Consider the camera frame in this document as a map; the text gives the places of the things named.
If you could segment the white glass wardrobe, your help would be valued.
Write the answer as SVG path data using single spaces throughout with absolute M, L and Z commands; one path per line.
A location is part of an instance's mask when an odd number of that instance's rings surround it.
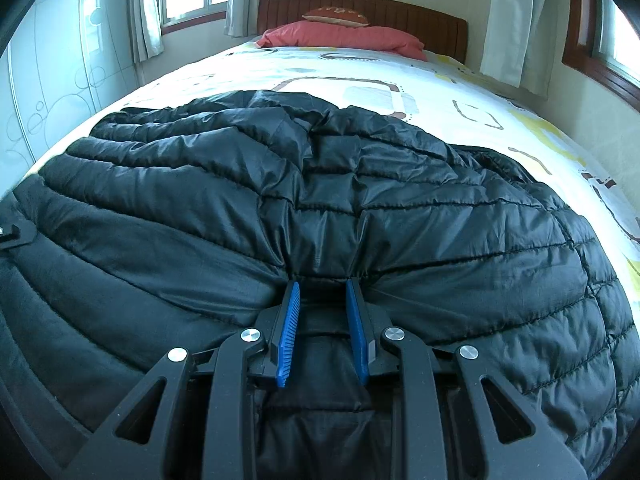
M 128 0 L 35 0 L 1 55 L 1 189 L 137 89 Z

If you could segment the black quilted down jacket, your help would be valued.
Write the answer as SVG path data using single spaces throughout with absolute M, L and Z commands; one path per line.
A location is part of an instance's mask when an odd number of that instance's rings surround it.
M 1 203 L 11 479 L 615 479 L 639 334 L 518 162 L 306 93 L 104 116 Z

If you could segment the right bedroom window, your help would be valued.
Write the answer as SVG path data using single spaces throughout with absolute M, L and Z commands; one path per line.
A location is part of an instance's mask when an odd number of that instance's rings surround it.
M 614 0 L 570 0 L 562 62 L 639 107 L 639 34 Z

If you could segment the white curtain at left window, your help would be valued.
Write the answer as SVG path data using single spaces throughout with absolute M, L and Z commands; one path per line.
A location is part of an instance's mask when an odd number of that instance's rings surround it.
M 128 23 L 136 64 L 163 53 L 162 23 L 157 0 L 128 0 Z

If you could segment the red pillow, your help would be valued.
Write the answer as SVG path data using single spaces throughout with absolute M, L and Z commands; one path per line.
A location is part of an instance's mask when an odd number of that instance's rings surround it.
M 298 21 L 268 29 L 256 41 L 260 48 L 329 47 L 396 53 L 426 61 L 424 43 L 415 36 L 391 27 L 342 25 Z

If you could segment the dark wooden headboard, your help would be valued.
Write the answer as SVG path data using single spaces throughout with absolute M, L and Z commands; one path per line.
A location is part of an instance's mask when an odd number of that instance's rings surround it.
M 339 6 L 363 14 L 372 26 L 396 28 L 416 36 L 427 50 L 465 63 L 469 25 L 463 18 L 394 0 L 259 0 L 257 32 L 261 35 L 299 21 L 320 6 Z

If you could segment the white curtain near headboard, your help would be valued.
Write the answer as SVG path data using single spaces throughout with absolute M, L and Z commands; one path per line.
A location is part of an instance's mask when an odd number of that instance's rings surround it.
M 490 0 L 480 72 L 544 98 L 555 34 L 555 0 Z

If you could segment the orange patterned small cushion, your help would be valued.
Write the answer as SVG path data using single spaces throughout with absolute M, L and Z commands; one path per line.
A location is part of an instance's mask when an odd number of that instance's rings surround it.
M 342 8 L 341 6 L 320 6 L 303 14 L 303 19 L 310 22 L 340 25 L 345 27 L 367 27 L 369 20 L 360 12 Z

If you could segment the white patterned bed sheet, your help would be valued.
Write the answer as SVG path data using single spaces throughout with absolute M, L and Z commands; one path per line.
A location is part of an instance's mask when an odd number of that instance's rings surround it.
M 639 322 L 629 205 L 554 125 L 436 53 L 242 44 L 97 114 L 7 200 L 38 233 L 1 254 L 2 307 L 85 333 L 242 326 L 289 281 L 349 278 L 442 340 Z

